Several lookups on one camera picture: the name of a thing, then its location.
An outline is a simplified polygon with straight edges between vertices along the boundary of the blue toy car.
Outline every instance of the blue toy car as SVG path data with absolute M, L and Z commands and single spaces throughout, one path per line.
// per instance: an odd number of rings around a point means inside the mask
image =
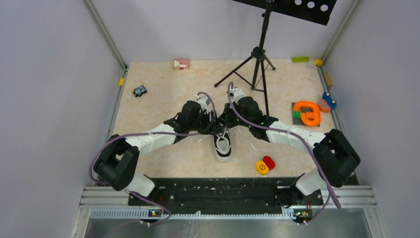
M 322 95 L 322 99 L 328 103 L 328 105 L 331 107 L 331 110 L 334 110 L 337 107 L 337 101 L 331 98 L 331 94 L 329 92 L 325 91 Z
M 140 86 L 140 87 L 138 87 L 138 88 L 135 88 L 134 91 L 133 91 L 133 94 L 136 97 L 140 97 L 140 96 L 142 96 L 145 93 L 147 93 L 147 90 L 146 90 L 146 88 L 143 85 Z

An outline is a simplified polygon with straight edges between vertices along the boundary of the sneaker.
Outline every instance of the sneaker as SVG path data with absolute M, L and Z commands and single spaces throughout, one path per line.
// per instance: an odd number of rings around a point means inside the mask
M 228 162 L 232 159 L 232 144 L 229 131 L 225 128 L 223 133 L 213 135 L 216 159 L 220 162 Z

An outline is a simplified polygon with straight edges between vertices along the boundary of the beige table surface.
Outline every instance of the beige table surface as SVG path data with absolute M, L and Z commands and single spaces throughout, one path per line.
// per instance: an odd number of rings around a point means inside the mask
M 318 102 L 323 89 L 316 69 L 305 63 L 291 63 L 289 59 L 272 59 L 276 71 L 266 71 L 270 115 L 291 124 L 291 103 L 297 101 Z M 195 100 L 195 94 L 205 91 L 213 98 L 218 114 L 223 111 L 227 100 L 227 85 L 233 81 L 246 95 L 252 96 L 265 112 L 263 93 L 251 91 L 248 84 L 232 75 L 217 88 L 214 84 L 234 69 L 242 60 L 191 61 L 190 70 L 175 71 L 172 62 L 133 62 L 130 64 L 127 80 L 119 105 L 113 133 L 120 135 L 143 132 L 152 129 L 164 120 L 180 112 L 187 100 Z M 252 60 L 238 72 L 252 80 L 255 62 Z M 144 85 L 148 91 L 140 98 L 134 97 L 135 87 Z M 330 131 L 334 127 L 331 114 L 322 114 L 320 127 L 306 127 L 315 131 Z M 313 168 L 310 156 L 286 145 L 267 143 L 252 137 L 241 127 L 255 147 L 270 155 L 276 167 L 267 177 L 299 176 Z M 214 157 L 214 143 L 211 136 L 187 137 L 184 140 L 160 148 L 139 158 L 137 172 L 155 178 L 210 178 L 210 177 L 261 177 L 255 171 L 256 161 L 262 154 L 255 151 L 250 141 L 236 129 L 231 132 L 233 159 L 222 163 Z

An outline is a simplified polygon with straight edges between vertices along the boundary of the black tripod stand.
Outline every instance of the black tripod stand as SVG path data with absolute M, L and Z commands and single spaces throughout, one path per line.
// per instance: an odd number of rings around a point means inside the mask
M 267 85 L 265 83 L 265 70 L 264 70 L 264 60 L 267 60 L 267 63 L 271 66 L 273 70 L 275 70 L 275 67 L 270 62 L 270 60 L 265 55 L 264 47 L 264 41 L 265 41 L 265 34 L 267 33 L 268 28 L 268 22 L 270 19 L 270 14 L 273 11 L 274 8 L 274 2 L 273 0 L 266 0 L 265 2 L 265 13 L 262 14 L 264 17 L 263 25 L 262 25 L 262 32 L 261 32 L 261 38 L 260 38 L 260 45 L 255 47 L 252 52 L 251 56 L 248 57 L 244 62 L 242 62 L 238 67 L 236 67 L 234 70 L 232 70 L 230 73 L 228 73 L 223 79 L 221 79 L 219 82 L 217 82 L 214 87 L 219 86 L 220 83 L 222 83 L 225 79 L 227 79 L 229 76 L 231 76 L 233 73 L 238 75 L 242 80 L 244 80 L 246 83 L 248 83 L 251 86 L 251 90 L 264 92 L 264 99 L 265 99 L 265 112 L 267 113 L 267 116 L 269 116 L 268 112 L 268 99 L 267 99 Z M 243 76 L 238 74 L 236 71 L 239 70 L 242 66 L 244 66 L 248 61 L 250 61 L 252 58 L 256 59 L 255 62 L 255 69 L 254 69 L 254 76 L 252 78 L 252 83 L 247 81 Z M 258 68 L 261 65 L 261 75 L 262 75 L 262 85 L 263 90 L 257 89 L 256 87 L 256 81 L 257 81 L 257 74 L 258 74 Z

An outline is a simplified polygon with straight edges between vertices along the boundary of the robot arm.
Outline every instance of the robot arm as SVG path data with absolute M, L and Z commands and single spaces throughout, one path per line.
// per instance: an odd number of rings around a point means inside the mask
M 223 114 L 219 120 L 229 128 L 238 125 L 249 128 L 252 135 L 271 143 L 285 144 L 295 149 L 308 153 L 305 145 L 297 137 L 290 135 L 291 132 L 301 136 L 313 151 L 322 171 L 325 173 L 330 184 L 334 187 L 341 187 L 345 180 L 360 164 L 360 158 L 342 132 L 332 129 L 330 132 L 316 132 L 301 129 L 288 125 L 277 118 L 263 115 L 259 110 L 258 103 L 252 97 L 245 96 L 241 89 L 234 87 L 230 90 L 230 97 L 236 111 L 246 120 L 261 126 L 281 129 L 288 133 L 281 133 L 274 130 L 266 130 L 250 126 L 238 119 L 230 108 L 225 104 Z M 317 169 L 303 174 L 294 185 L 303 195 L 307 196 L 314 191 L 326 187 L 325 181 L 319 175 Z
M 130 136 L 111 143 L 96 160 L 93 169 L 116 191 L 135 191 L 142 196 L 149 196 L 155 188 L 152 180 L 136 173 L 139 155 L 142 156 L 162 146 L 171 145 L 184 139 L 190 131 L 209 134 L 220 130 L 215 123 L 214 112 L 210 110 L 208 97 L 199 97 L 197 101 L 187 101 L 180 113 L 166 120 L 143 136 Z

